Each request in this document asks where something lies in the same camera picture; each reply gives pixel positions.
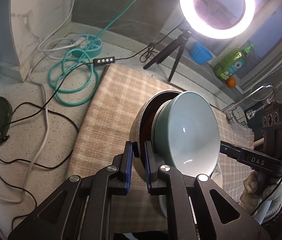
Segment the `right gloved hand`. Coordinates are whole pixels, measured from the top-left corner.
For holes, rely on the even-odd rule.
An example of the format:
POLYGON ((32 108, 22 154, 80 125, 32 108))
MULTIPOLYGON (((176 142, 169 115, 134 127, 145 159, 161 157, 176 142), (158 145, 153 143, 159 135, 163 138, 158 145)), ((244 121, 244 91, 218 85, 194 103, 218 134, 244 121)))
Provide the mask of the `right gloved hand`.
POLYGON ((239 205, 259 224, 274 218, 282 208, 282 185, 273 184, 257 193, 258 173, 253 171, 244 180, 239 205))

